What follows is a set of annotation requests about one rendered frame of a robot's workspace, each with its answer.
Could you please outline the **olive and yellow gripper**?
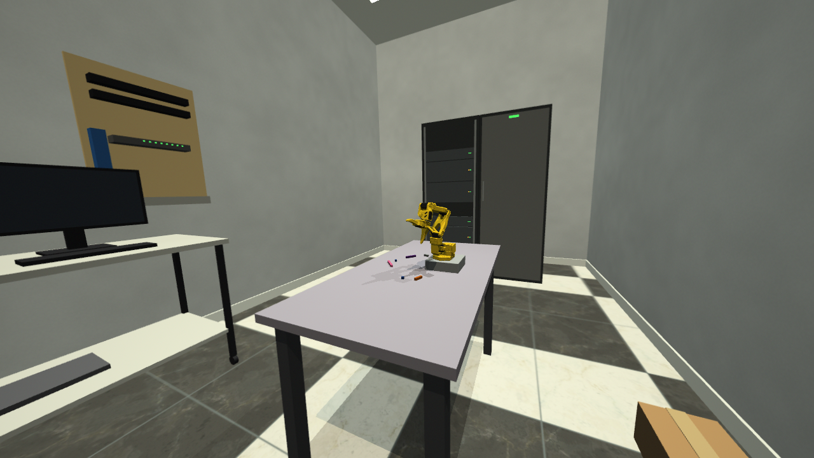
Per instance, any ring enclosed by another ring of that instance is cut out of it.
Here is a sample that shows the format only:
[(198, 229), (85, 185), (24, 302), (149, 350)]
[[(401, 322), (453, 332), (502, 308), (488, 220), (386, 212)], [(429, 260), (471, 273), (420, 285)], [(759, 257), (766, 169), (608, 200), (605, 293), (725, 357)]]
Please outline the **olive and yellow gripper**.
[(430, 221), (424, 221), (423, 219), (420, 219), (420, 220), (418, 220), (418, 219), (416, 219), (416, 220), (407, 219), (405, 221), (410, 221), (410, 223), (412, 223), (413, 226), (419, 227), (419, 228), (422, 229), (420, 244), (424, 243), (425, 235), (427, 235), (427, 233), (429, 231), (431, 231), (431, 234), (436, 234), (436, 235), (439, 234), (439, 232), (436, 231), (435, 227), (430, 227), (430, 225), (431, 225)]

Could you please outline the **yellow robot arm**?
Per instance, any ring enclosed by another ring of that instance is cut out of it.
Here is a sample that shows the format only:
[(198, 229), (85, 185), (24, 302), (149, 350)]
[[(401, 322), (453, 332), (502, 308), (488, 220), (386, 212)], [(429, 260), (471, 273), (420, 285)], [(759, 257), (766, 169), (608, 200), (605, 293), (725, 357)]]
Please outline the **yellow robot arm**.
[(440, 231), (438, 235), (431, 234), (430, 232), (431, 253), (433, 254), (433, 259), (438, 259), (439, 261), (450, 261), (453, 257), (455, 257), (455, 253), (452, 253), (452, 245), (455, 243), (442, 243), (442, 236), (444, 235), (446, 226), (448, 225), (451, 212), (447, 211), (445, 207), (436, 206), (436, 204), (432, 202), (420, 203), (418, 208), (418, 216), (424, 221), (431, 221), (434, 212), (439, 212), (439, 215), (432, 227), (435, 227), (436, 230), (438, 227), (440, 227)]

